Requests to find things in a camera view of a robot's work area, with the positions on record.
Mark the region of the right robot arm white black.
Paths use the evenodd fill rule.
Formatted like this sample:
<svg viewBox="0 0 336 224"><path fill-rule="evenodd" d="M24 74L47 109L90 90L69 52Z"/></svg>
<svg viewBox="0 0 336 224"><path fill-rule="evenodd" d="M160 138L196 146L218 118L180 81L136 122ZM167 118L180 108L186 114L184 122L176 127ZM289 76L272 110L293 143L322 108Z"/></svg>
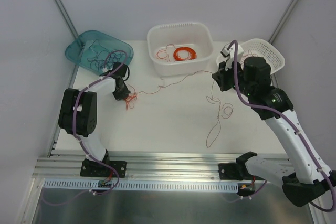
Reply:
<svg viewBox="0 0 336 224"><path fill-rule="evenodd" d="M282 189L297 207L312 204L326 192L331 193L335 210L335 171L317 154L301 128L289 97L271 83L271 67L264 58L250 57L243 64L223 57L212 78L221 91L234 89L241 102L258 114L274 132L284 148L292 169L270 162L255 152L236 158L235 179L256 176Z"/></svg>

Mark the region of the ball of wires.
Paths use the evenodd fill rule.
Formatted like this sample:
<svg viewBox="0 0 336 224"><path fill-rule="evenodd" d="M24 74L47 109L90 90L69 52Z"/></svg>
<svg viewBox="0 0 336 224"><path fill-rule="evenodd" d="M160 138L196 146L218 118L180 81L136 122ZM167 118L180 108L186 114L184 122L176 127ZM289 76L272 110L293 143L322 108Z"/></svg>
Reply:
<svg viewBox="0 0 336 224"><path fill-rule="evenodd" d="M124 99L126 110L134 108L134 103L138 98L138 93L136 92L136 89L130 84L128 84L127 86L131 89L131 91L128 94L128 97Z"/></svg>

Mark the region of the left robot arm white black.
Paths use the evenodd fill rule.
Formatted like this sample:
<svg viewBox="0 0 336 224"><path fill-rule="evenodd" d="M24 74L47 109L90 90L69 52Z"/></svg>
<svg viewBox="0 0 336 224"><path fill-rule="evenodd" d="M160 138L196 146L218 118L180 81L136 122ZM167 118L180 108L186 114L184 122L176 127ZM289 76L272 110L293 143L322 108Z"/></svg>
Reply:
<svg viewBox="0 0 336 224"><path fill-rule="evenodd" d="M113 96L117 101L129 97L125 81L129 78L128 65L114 63L112 69L83 89L68 88L64 91L58 125L80 144L86 157L82 162L81 177L125 177L125 161L111 161L97 130L98 101Z"/></svg>

